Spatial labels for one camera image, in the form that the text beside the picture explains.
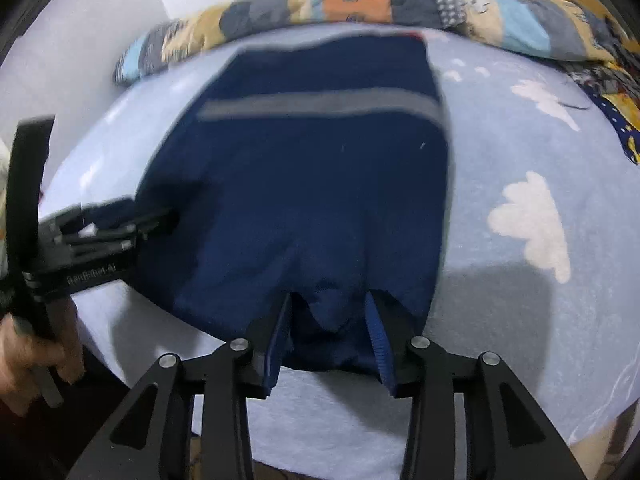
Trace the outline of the person's left hand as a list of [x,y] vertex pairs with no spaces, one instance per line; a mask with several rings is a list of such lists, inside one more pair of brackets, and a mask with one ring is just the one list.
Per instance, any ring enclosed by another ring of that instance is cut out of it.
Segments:
[[65,298],[51,304],[48,311],[55,341],[25,332],[10,314],[1,321],[1,402],[17,416],[24,416],[41,396],[32,372],[36,366],[53,366],[70,385],[85,371],[76,304]]

